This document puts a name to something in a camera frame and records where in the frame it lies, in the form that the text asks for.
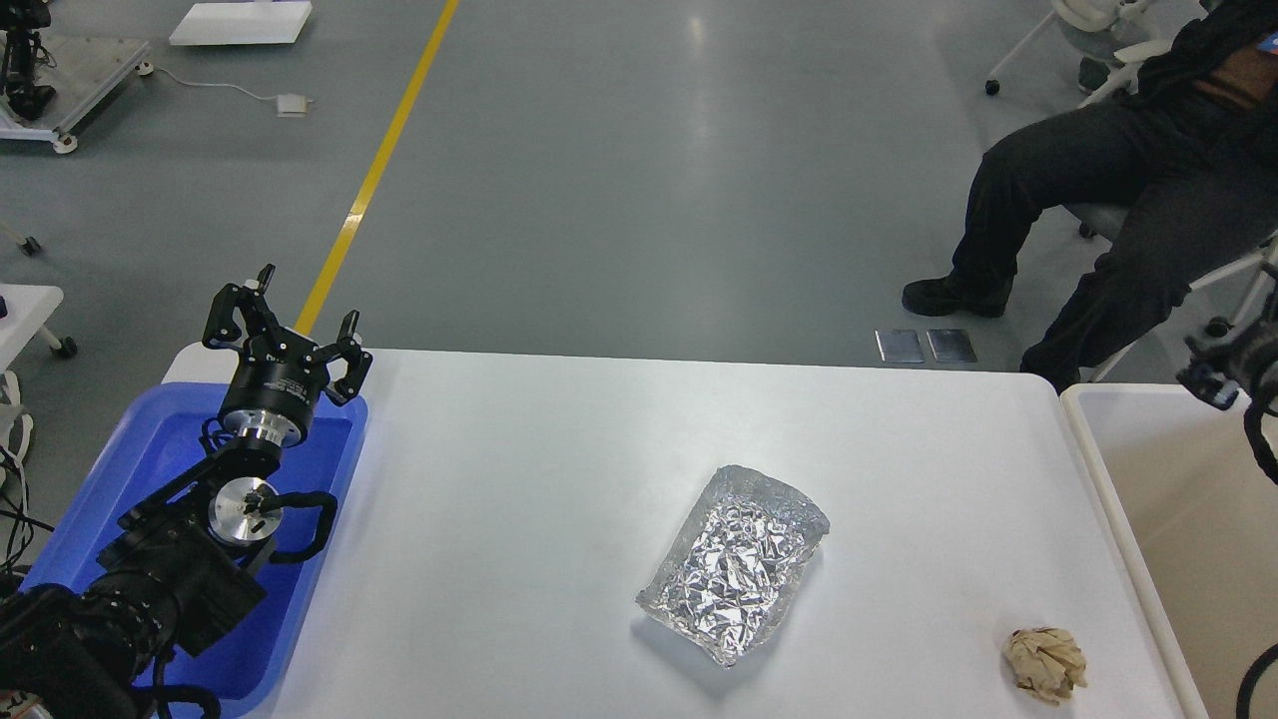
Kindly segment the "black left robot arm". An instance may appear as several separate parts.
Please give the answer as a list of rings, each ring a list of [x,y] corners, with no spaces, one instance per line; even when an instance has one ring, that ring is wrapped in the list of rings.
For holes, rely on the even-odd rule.
[[[204,458],[119,518],[82,593],[37,584],[3,602],[3,692],[40,718],[169,718],[176,704],[221,715],[210,688],[170,685],[178,651],[198,656],[250,617],[265,564],[302,564],[328,544],[337,497],[281,492],[271,474],[311,435],[321,397],[357,398],[373,359],[343,318],[320,345],[279,323],[273,266],[215,295],[202,344],[236,352],[236,373],[206,423]]]

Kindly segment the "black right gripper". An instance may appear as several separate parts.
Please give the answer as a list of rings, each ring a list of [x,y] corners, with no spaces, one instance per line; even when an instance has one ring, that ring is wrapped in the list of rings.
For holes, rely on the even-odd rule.
[[[1250,324],[1240,335],[1220,338],[1206,335],[1185,337],[1189,364],[1176,373],[1177,381],[1203,404],[1220,412],[1231,409],[1240,396],[1260,397],[1274,384],[1277,324]]]

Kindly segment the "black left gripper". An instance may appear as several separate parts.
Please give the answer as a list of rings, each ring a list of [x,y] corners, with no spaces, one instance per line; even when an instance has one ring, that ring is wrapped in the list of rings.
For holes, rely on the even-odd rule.
[[[266,301],[275,269],[265,266],[252,281],[225,284],[215,294],[204,324],[204,347],[239,354],[219,409],[222,428],[239,430],[261,418],[281,427],[284,437],[305,437],[314,423],[320,393],[336,406],[346,405],[359,395],[373,358],[357,333],[360,312],[343,315],[336,338],[322,347],[311,340],[288,340]],[[318,365],[305,363],[314,354]],[[343,360],[345,372],[328,381],[326,367],[334,360]]]

